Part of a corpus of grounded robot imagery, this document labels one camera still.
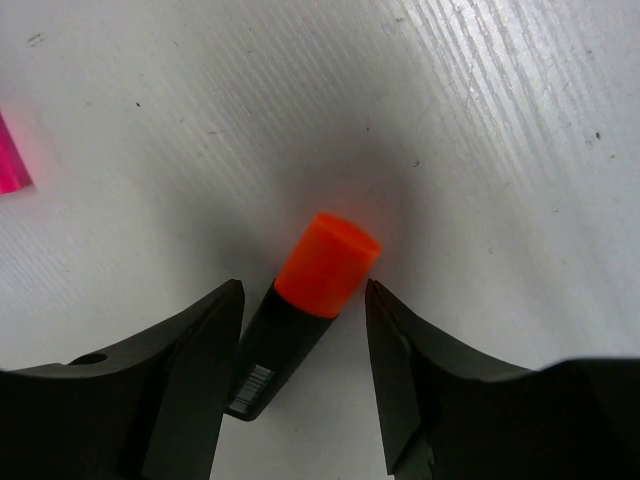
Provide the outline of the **orange cap black highlighter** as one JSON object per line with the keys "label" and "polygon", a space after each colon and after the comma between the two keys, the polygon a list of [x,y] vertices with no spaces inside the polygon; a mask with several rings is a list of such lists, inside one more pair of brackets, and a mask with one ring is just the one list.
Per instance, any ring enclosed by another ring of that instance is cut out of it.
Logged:
{"label": "orange cap black highlighter", "polygon": [[381,254],[356,224],[316,214],[264,295],[238,347],[225,413],[256,419],[367,278]]}

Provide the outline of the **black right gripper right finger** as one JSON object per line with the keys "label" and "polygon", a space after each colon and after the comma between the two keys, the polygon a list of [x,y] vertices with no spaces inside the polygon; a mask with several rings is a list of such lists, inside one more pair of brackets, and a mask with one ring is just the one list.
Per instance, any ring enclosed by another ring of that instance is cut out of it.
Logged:
{"label": "black right gripper right finger", "polygon": [[542,479],[532,370],[417,316],[379,281],[366,329],[385,464],[395,479]]}

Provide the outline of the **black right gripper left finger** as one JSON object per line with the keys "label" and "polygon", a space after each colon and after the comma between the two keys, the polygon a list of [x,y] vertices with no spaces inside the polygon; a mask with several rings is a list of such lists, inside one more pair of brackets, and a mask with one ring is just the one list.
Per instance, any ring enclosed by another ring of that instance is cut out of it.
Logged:
{"label": "black right gripper left finger", "polygon": [[207,479],[245,304],[228,280],[182,312],[66,365],[67,479]]}

